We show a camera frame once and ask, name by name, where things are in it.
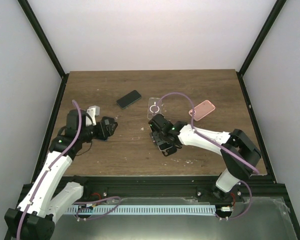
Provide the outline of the blue-edged dark phone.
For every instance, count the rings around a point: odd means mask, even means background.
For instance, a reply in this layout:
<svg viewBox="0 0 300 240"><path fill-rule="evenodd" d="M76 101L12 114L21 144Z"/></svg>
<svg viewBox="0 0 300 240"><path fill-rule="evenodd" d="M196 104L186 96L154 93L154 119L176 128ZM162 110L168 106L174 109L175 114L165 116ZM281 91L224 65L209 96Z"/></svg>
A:
<svg viewBox="0 0 300 240"><path fill-rule="evenodd" d="M137 91L133 90L123 97L119 98L116 103L121 109L125 109L131 104L135 103L136 101L140 100L142 98L142 95Z"/></svg>

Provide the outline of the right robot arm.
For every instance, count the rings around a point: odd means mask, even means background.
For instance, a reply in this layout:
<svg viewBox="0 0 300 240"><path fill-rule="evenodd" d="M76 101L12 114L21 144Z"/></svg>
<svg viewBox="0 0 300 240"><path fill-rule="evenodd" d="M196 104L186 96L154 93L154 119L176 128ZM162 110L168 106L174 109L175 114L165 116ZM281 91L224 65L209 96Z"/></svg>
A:
<svg viewBox="0 0 300 240"><path fill-rule="evenodd" d="M240 129L232 132L216 132L193 126L193 123L168 121L162 114L148 122L152 142L167 157L183 146L197 147L222 157L226 169L211 188L213 198L219 202L230 196L230 191L241 181L259 174L256 166L262 157L261 151Z"/></svg>

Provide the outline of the black aluminium frame rail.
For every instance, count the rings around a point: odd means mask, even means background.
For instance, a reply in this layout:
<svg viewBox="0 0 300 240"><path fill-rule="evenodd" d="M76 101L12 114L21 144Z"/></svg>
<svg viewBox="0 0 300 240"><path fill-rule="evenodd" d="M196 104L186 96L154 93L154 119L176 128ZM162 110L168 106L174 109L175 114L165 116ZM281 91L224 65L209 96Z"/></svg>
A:
<svg viewBox="0 0 300 240"><path fill-rule="evenodd" d="M193 176L86 176L88 195L99 193L105 196L119 196L121 198L206 198L208 191L215 185L216 175L193 175ZM52 190L52 196L56 196L68 182L74 177L61 178L56 190ZM252 195L256 197L283 197L286 198L288 191L285 184L275 183L270 177L252 176L247 181Z"/></svg>

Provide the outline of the pink phone case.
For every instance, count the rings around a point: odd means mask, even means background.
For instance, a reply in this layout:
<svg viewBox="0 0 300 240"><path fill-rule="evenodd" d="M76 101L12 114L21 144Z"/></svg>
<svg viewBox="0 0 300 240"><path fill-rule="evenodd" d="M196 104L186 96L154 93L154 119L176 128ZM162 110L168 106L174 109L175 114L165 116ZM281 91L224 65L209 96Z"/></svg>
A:
<svg viewBox="0 0 300 240"><path fill-rule="evenodd" d="M188 111L188 114L193 118L194 121L198 122L211 114L216 109L216 106L209 100L204 100L193 109Z"/></svg>

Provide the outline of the silver phone black screen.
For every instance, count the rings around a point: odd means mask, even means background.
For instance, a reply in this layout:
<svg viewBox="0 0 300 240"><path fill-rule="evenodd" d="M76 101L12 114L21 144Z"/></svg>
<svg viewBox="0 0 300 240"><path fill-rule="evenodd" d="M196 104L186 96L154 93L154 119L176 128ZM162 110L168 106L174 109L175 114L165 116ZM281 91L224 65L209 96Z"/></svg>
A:
<svg viewBox="0 0 300 240"><path fill-rule="evenodd" d="M164 143L161 143L158 145L158 149L161 151L161 152L164 152L170 148L172 148L173 145L169 142L164 142Z"/></svg>

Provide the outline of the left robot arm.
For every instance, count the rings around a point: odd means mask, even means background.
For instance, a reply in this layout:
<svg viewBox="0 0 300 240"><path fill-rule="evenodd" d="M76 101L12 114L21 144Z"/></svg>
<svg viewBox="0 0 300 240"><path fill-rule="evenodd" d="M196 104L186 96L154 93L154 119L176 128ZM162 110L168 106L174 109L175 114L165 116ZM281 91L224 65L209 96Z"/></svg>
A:
<svg viewBox="0 0 300 240"><path fill-rule="evenodd" d="M17 240L49 240L56 223L68 208L79 200L87 202L92 189L76 177L57 195L55 191L65 171L73 163L83 144L93 140L106 141L118 126L112 117L96 121L98 107L70 110L66 124L52 140L43 168L24 199L9 208L4 220L12 237Z"/></svg>

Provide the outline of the clear phone case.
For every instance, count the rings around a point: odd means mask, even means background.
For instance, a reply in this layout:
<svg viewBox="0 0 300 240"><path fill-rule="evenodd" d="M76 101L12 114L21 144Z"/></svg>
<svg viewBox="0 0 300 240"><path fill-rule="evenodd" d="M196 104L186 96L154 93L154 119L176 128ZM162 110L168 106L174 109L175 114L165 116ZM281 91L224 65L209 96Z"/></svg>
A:
<svg viewBox="0 0 300 240"><path fill-rule="evenodd" d="M161 114L160 104L158 103L160 98L150 97L148 99L148 107L147 107L147 119L151 120L155 115Z"/></svg>

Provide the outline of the black frame post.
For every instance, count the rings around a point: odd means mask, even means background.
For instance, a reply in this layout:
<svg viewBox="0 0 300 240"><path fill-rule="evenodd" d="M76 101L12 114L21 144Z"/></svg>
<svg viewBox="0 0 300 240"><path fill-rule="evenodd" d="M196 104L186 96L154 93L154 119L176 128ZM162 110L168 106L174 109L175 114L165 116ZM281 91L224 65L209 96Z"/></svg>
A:
<svg viewBox="0 0 300 240"><path fill-rule="evenodd" d="M30 25L32 26L34 32L36 33L39 41L41 42L45 52L47 53L49 59L51 60L54 68L56 69L59 76L64 79L66 77L66 73L55 53L53 50L39 20L37 19L30 3L28 0L17 0L20 7L22 8L26 18L28 19Z"/></svg>
<svg viewBox="0 0 300 240"><path fill-rule="evenodd" d="M287 0L276 0L270 13L268 14L261 30L259 31L250 51L248 52L240 70L238 71L240 76L244 76L250 67L253 59L255 58L257 52L262 46L264 40L266 39L268 33L270 32L273 24L275 23L277 17L279 16L281 10L285 6Z"/></svg>

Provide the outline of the right black frame post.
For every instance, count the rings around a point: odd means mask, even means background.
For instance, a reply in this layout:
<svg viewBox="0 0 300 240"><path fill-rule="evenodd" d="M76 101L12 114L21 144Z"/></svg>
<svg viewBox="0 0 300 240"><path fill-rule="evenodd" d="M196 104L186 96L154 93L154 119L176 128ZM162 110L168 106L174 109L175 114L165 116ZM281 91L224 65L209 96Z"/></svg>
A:
<svg viewBox="0 0 300 240"><path fill-rule="evenodd" d="M264 40L266 39L268 33L270 32L273 24L275 23L277 17L279 16L281 10L285 6L287 0L276 0L270 13L268 14L261 30L259 31L250 51L248 52L240 70L238 71L240 76L244 76L250 67L253 59L255 58L257 52L262 46Z"/></svg>

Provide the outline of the left black frame post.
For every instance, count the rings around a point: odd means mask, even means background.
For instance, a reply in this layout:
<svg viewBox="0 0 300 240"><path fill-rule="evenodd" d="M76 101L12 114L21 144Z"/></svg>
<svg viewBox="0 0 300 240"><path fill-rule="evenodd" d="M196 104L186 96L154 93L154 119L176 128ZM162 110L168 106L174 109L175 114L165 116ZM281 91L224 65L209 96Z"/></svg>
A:
<svg viewBox="0 0 300 240"><path fill-rule="evenodd" d="M39 41L41 42L45 52L47 53L49 59L51 60L54 68L56 69L59 76L64 79L66 77L66 73L55 53L53 50L39 20L37 19L30 3L28 0L17 0L20 7L22 8L26 18L28 19L30 25L32 26L34 32L36 33Z"/></svg>

